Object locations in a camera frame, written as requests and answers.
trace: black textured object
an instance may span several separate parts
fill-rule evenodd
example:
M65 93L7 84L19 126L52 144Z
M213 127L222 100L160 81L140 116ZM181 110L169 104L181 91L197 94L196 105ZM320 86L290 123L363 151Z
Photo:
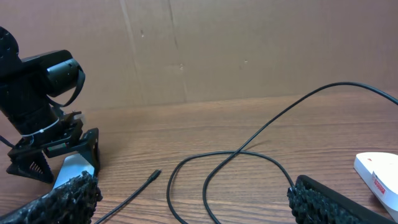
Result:
M289 188L287 196L298 224L394 223L306 175L297 178L295 188Z
M0 218L0 224L89 224L102 200L98 179L86 171Z

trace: cable connector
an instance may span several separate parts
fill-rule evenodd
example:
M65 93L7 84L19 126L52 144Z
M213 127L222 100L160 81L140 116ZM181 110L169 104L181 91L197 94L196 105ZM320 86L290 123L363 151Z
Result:
M162 170L155 170L149 177L148 180L154 181L162 172Z

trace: wood grain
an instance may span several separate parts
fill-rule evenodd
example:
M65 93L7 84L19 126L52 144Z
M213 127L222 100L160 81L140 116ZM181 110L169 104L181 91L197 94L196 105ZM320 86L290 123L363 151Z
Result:
M398 81L397 1L170 2L188 102Z
M86 111L86 129L98 127L104 199L94 220L140 187L155 169L160 177L108 223L177 223L165 199L167 181L184 158L237 149L267 120L300 96L252 98L185 105ZM278 119L249 146L279 161L295 178L306 174L351 200L389 217L353 169L360 152L397 153L398 108L366 91L311 97ZM1 119L1 134L17 133ZM7 148L0 145L0 212L45 194L50 185L7 175ZM172 189L176 211L189 223L211 223L201 200L206 176L226 155L186 164ZM49 160L57 172L62 157ZM240 155L208 189L210 207L223 223L294 223L286 197L288 183L270 162Z

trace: white device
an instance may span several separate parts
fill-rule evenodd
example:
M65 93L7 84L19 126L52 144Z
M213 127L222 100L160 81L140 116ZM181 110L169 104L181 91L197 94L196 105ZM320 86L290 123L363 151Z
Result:
M398 222L398 155L386 152L359 153L354 169Z

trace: black cable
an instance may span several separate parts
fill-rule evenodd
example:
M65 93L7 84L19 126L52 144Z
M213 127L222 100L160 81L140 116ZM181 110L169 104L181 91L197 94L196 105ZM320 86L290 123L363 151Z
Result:
M288 110L292 109L295 105L299 104L301 101L305 100L306 98L308 98L309 96L324 90L326 88L329 87L333 87L333 86L340 86L340 85L350 85L350 86L357 86L357 87L361 87L361 88L365 88L367 90L370 90L374 93L377 93L378 95L381 95L383 97L385 97L386 99L390 100L391 102L395 103L396 105L398 105L398 100L395 99L394 97L388 95L387 93L384 93L381 90L378 90L377 88L374 88L372 86L366 85L366 84L362 84L362 83L355 83L355 82L338 82L338 83L332 83L329 85L325 85L322 86L320 88L317 88L316 90L313 90L312 92L308 93L307 95L303 96L301 99L297 100L295 103L293 103L292 105L290 105L289 107L287 107L286 109L284 109L282 112L280 112L277 116L273 117L270 121L268 121L263 127L261 127L253 136L251 136L238 150L234 151L232 153L232 155L230 155L227 159L225 159L222 163L220 163L206 178L205 183L203 184L203 191L202 191L202 197L203 197L203 203L205 205L206 211L208 212L210 218L217 224L220 223L220 221L217 220L217 218L215 217L215 215L213 214L213 212L211 211L208 203L207 203L207 198L206 198L206 191L207 191L207 187L210 183L210 180L214 177L214 175L223 167L225 166L230 160L232 160L236 155L238 155L239 153L243 153L246 151L243 151L243 148L245 148L261 131L263 131L266 127L268 127L268 125L270 125L272 122L274 122L277 118L279 118L280 116L282 116L284 113L288 112ZM197 158L197 156L193 156L193 157L189 157L188 159L195 159ZM172 180L172 177L174 176L175 173L172 174L172 176L170 177L170 181L169 184ZM174 217L181 223L187 223L184 220L181 219L181 217L178 216L177 213L175 213L175 210L172 206L171 203L169 203L169 209L170 211L173 213Z
M152 181L154 181L161 173L161 170L155 170L148 178L148 180L140 187L138 190L136 190L130 197L125 199L124 202L122 202L120 205L118 205L116 208L112 209L108 214L104 215L102 218L100 218L95 224L99 224L102 221L106 220L108 217L110 217L113 213L117 212L120 208L125 206L127 203L129 203L132 199L137 197Z
M77 78L77 82L76 82L75 91L73 91L70 99L63 105L51 100L49 96L45 96L45 97L46 97L47 101L54 107L61 108L61 107L69 106L72 102L75 101L77 96L80 94L81 90L83 89L83 85L85 84L85 80L86 80L86 74L83 72L83 69L81 69L81 67L79 67L79 74L78 74L78 78Z
M11 148L15 148L15 145L11 144L9 141L7 141L7 139L5 139L3 136L0 136L0 141L2 141L6 146L11 147Z
M198 159L201 157L205 157L205 156L215 156L215 155L223 155L223 154L232 154L235 151L219 151L219 152L209 152L209 153L204 153L204 154L199 154L199 155L194 155L191 157L188 157L186 159L184 159L183 161L181 161L178 166L174 169L174 171L172 172L172 175L170 176L169 179L169 183L167 184L167 190L166 190L166 199L167 199L167 204L169 205L169 209L170 211L173 213L174 217L180 222L180 223L184 223L187 224L186 221L184 221L178 214L177 212L174 210L171 199L170 199L170 188L174 179L174 175L177 173L177 171L188 161L192 160L192 159ZM261 157L263 159L267 159L271 162L273 162L275 165L277 165L281 171L285 174L286 179L289 181L289 184L294 187L294 183L293 180L290 178L289 174L287 173L287 171L284 169L284 167L279 164L276 160L274 160L271 157L262 155L260 153L256 153L256 152L249 152L249 151L242 151L241 154L246 154L246 155L250 155L250 156L258 156Z

